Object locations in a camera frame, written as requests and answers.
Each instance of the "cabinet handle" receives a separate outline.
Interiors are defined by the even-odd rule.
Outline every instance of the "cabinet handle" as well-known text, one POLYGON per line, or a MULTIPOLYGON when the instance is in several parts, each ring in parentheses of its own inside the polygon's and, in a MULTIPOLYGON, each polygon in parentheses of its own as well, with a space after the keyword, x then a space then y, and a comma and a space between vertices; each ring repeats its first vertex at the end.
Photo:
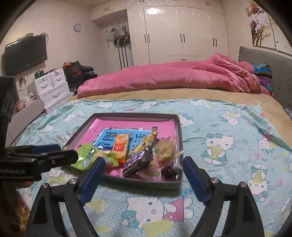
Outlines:
POLYGON ((54 94, 52 95, 54 98, 57 98, 60 95, 60 92, 58 92, 58 94, 54 94))

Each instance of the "television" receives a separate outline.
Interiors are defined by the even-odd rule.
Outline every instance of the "television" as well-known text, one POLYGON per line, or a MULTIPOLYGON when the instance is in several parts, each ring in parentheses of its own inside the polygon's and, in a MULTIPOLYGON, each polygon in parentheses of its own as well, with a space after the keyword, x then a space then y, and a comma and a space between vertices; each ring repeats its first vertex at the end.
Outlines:
POLYGON ((7 76, 14 76, 47 59, 44 34, 17 40, 5 46, 5 73, 7 76))

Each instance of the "pink tray liner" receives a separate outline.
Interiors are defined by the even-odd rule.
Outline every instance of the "pink tray liner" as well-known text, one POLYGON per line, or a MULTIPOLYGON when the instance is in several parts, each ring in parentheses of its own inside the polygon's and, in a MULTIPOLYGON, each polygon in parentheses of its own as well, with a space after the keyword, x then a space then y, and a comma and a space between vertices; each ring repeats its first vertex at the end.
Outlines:
MULTIPOLYGON (((174 120, 162 121, 162 122, 149 122, 149 121, 117 121, 117 120, 102 120, 97 118, 88 131, 84 134, 81 140, 78 142, 75 150, 78 150, 78 146, 84 143, 93 144, 99 133, 105 128, 119 128, 119 129, 132 129, 143 128, 143 130, 151 130, 152 127, 158 127, 157 138, 176 136, 175 122, 174 120)), ((111 176, 123 177, 123 165, 119 167, 107 168, 106 174, 111 176)), ((132 175, 131 178, 141 180, 140 176, 132 175)))

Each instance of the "tray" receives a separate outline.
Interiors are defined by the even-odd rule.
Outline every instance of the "tray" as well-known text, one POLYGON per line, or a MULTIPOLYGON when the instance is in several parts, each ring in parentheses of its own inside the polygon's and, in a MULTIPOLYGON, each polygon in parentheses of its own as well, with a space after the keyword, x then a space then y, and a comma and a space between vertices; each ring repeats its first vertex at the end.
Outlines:
MULTIPOLYGON (((158 127, 158 138, 177 136, 176 149, 183 150, 183 140, 180 120, 174 114, 148 114, 148 113, 100 113, 93 114, 69 139, 63 149, 78 150, 83 143, 93 144, 99 133, 104 128, 143 128, 151 130, 158 127)), ((182 166, 183 154, 175 162, 182 166)), ((150 189, 179 189, 183 178, 183 172, 172 180, 142 180, 138 175, 124 178, 122 176, 123 166, 107 168, 103 180, 110 182, 145 187, 150 189)))

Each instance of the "light blue sheet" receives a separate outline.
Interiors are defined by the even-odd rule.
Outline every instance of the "light blue sheet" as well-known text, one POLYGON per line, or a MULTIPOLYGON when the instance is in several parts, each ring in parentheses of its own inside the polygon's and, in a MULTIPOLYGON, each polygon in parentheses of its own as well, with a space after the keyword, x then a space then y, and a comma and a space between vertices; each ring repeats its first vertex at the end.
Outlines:
MULTIPOLYGON (((276 234, 291 209, 291 147, 264 118, 260 104, 254 107, 209 100, 126 100, 68 102, 37 119, 18 145, 59 144, 93 114, 103 112, 153 112, 178 114, 184 156, 223 183, 248 183, 256 200, 266 236, 276 234)), ((31 207, 41 183, 64 184, 78 175, 75 170, 52 169, 40 182, 21 190, 31 207)), ((71 236, 73 228, 61 205, 71 236)), ((145 190, 103 182, 86 213, 103 236, 190 236, 204 210, 185 177, 178 191, 145 190)), ((215 236, 220 236, 228 204, 224 205, 215 236)))

